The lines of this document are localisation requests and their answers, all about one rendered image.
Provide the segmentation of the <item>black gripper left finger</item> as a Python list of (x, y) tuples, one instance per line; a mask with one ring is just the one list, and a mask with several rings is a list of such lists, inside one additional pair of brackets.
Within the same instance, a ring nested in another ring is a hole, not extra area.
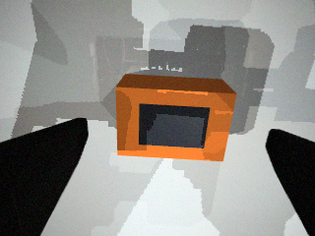
[(0, 142), (0, 236), (40, 236), (89, 137), (76, 118)]

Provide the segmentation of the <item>orange block with dark square face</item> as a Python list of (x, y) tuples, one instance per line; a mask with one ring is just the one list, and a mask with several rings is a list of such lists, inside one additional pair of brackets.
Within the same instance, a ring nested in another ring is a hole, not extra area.
[(117, 155), (223, 161), (235, 99), (224, 80), (125, 74)]

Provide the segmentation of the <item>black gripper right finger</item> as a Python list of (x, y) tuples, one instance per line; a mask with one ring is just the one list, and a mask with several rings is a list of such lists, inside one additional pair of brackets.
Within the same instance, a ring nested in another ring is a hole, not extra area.
[(266, 149), (308, 236), (315, 236), (315, 142), (272, 129)]

